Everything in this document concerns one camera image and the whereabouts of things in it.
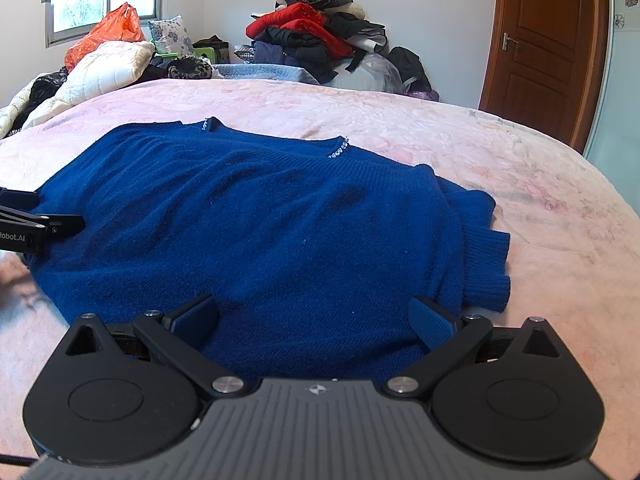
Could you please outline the blue knit sweater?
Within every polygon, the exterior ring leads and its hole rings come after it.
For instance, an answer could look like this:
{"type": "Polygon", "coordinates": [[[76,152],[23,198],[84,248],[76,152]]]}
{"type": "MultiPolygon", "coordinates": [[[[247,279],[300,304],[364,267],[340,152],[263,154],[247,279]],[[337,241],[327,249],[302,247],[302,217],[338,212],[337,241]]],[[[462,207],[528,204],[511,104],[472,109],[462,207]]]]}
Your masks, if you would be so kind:
{"type": "Polygon", "coordinates": [[[123,125],[39,195],[86,222],[27,260],[63,318],[125,323],[209,295],[186,336],[245,380],[382,382],[426,353],[412,298],[459,314],[510,297],[490,195],[341,137],[123,125]]]}

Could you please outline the pile of dark clothes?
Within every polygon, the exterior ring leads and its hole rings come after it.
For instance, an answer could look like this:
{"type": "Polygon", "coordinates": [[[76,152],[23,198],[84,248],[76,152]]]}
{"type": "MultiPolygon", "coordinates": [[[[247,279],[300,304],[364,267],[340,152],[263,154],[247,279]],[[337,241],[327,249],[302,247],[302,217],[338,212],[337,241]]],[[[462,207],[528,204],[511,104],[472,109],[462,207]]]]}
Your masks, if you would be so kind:
{"type": "Polygon", "coordinates": [[[352,72],[388,45],[386,27],[370,22],[354,0],[276,0],[271,12],[252,16],[245,36],[255,62],[302,68],[319,84],[337,76],[339,62],[352,72]]]}

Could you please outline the pink floral bed cover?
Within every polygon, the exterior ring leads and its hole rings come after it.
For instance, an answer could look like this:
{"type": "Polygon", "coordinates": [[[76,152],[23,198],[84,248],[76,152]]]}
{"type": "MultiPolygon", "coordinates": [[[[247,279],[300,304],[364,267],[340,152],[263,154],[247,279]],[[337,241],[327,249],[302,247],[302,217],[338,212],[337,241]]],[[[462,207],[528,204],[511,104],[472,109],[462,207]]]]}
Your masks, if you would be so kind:
{"type": "Polygon", "coordinates": [[[1,143],[1,183],[32,191],[128,122],[198,122],[352,144],[427,164],[496,201],[511,237],[511,298],[498,322],[543,316],[597,387],[606,421],[593,458],[639,471],[639,219],[566,145],[472,108],[270,80],[158,80],[99,96],[1,143]]]}

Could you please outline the white quilted pillow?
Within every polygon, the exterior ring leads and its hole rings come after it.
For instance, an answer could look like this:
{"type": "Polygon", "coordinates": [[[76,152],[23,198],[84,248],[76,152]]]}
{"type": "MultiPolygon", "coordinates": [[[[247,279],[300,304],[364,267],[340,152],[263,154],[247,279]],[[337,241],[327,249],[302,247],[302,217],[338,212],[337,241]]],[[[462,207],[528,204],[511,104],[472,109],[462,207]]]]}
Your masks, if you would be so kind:
{"type": "Polygon", "coordinates": [[[85,55],[66,76],[40,74],[1,110],[1,137],[47,122],[83,102],[136,82],[155,52],[152,42],[107,41],[85,55]]]}

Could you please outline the orange plastic bag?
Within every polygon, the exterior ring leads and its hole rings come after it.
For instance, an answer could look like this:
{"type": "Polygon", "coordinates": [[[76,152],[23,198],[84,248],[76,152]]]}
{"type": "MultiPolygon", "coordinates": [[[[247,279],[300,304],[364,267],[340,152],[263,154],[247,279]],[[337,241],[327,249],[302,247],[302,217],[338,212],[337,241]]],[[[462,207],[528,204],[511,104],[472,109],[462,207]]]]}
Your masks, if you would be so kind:
{"type": "Polygon", "coordinates": [[[108,12],[86,36],[65,53],[64,64],[70,73],[87,55],[109,41],[139,42],[144,40],[137,10],[128,2],[108,12]]]}

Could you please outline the dark leopard print cloth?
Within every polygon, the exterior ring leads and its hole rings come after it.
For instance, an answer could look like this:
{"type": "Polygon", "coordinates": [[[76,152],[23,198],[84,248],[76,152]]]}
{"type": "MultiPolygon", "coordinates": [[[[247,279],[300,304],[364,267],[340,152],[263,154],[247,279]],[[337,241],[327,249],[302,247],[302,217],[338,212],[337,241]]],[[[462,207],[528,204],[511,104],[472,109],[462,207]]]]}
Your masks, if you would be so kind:
{"type": "Polygon", "coordinates": [[[202,56],[182,56],[174,58],[167,65],[169,79],[200,80],[213,79],[214,68],[208,58],[202,56]]]}

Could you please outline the floral grey cushion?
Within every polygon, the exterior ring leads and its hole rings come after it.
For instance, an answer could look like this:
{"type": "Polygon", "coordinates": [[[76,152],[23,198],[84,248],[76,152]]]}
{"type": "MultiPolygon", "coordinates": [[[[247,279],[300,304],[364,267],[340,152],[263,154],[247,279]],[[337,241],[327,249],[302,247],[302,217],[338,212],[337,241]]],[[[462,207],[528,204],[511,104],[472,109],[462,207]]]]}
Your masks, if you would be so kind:
{"type": "Polygon", "coordinates": [[[195,49],[181,15],[149,20],[148,27],[158,54],[194,55],[195,49]]]}

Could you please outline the frosted glass wardrobe door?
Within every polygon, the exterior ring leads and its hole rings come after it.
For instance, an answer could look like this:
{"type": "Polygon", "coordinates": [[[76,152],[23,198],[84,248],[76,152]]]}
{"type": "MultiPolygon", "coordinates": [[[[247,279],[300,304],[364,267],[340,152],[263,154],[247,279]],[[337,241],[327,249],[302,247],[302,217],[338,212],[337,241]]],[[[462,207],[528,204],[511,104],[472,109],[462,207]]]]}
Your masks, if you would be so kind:
{"type": "Polygon", "coordinates": [[[604,74],[584,156],[639,208],[639,0],[610,0],[604,74]]]}

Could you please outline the green box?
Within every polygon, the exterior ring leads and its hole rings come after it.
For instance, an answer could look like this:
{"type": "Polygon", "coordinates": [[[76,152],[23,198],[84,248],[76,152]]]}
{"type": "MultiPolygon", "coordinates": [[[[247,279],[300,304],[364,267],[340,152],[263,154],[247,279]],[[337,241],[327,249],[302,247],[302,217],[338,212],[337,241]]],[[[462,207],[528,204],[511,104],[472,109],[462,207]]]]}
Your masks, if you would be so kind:
{"type": "Polygon", "coordinates": [[[207,58],[212,64],[216,63],[216,52],[212,47],[195,47],[194,54],[199,58],[207,58]]]}

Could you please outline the clear plastic storage bag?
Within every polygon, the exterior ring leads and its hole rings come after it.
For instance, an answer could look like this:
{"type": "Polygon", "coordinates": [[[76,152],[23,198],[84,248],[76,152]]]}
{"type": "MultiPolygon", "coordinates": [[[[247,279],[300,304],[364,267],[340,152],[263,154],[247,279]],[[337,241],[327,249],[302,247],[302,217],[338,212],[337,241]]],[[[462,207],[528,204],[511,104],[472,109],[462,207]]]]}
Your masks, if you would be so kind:
{"type": "Polygon", "coordinates": [[[333,69],[336,76],[326,85],[346,90],[405,93],[398,69],[384,56],[367,53],[352,72],[348,70],[351,65],[351,58],[337,63],[333,69]]]}

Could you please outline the light blue folded blanket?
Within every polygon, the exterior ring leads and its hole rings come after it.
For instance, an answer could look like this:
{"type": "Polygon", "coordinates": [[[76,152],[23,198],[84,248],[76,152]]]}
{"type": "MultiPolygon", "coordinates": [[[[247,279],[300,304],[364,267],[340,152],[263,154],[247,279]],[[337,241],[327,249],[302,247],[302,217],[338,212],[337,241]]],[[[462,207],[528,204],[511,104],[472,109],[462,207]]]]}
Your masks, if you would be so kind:
{"type": "Polygon", "coordinates": [[[302,84],[314,84],[320,82],[311,76],[304,68],[281,64],[214,64],[217,73],[226,79],[263,79],[289,82],[301,82],[302,84]]]}

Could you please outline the brown wooden door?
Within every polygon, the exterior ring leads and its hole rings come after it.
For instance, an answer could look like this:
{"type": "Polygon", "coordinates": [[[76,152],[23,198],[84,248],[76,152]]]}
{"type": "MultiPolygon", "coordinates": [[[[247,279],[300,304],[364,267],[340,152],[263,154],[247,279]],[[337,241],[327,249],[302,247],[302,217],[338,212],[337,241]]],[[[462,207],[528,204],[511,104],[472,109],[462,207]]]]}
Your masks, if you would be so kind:
{"type": "Polygon", "coordinates": [[[610,0],[496,0],[480,109],[582,152],[603,80],[610,0]]]}

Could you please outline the red jacket on pile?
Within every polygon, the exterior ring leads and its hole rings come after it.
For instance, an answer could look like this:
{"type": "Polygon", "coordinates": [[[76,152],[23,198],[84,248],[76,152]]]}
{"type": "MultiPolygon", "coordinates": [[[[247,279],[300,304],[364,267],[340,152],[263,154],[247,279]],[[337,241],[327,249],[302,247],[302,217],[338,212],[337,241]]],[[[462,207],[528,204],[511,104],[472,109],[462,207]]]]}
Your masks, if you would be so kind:
{"type": "Polygon", "coordinates": [[[331,58],[350,58],[354,53],[352,47],[340,37],[334,36],[326,29],[326,19],[307,3],[298,2],[292,6],[272,11],[255,18],[246,26],[245,35],[256,39],[258,35],[269,27],[275,27],[290,32],[301,32],[320,39],[329,51],[331,58]]]}

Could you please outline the window with metal frame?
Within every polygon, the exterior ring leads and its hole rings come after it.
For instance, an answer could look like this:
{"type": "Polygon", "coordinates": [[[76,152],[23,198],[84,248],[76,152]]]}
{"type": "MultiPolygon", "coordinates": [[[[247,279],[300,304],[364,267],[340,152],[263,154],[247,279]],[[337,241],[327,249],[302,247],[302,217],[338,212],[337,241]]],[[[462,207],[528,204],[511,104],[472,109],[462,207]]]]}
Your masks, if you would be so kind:
{"type": "Polygon", "coordinates": [[[46,45],[79,39],[124,3],[136,9],[143,28],[162,17],[162,0],[47,0],[46,45]]]}

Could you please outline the black bag near wall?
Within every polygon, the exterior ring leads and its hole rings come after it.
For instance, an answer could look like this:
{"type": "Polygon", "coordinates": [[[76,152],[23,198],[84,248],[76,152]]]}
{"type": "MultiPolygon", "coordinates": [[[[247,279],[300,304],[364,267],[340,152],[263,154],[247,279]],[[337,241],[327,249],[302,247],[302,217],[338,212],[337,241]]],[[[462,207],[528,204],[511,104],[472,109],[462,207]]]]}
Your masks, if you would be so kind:
{"type": "Polygon", "coordinates": [[[431,81],[428,80],[421,59],[411,50],[404,47],[393,47],[387,59],[396,67],[406,93],[431,92],[431,81]]]}

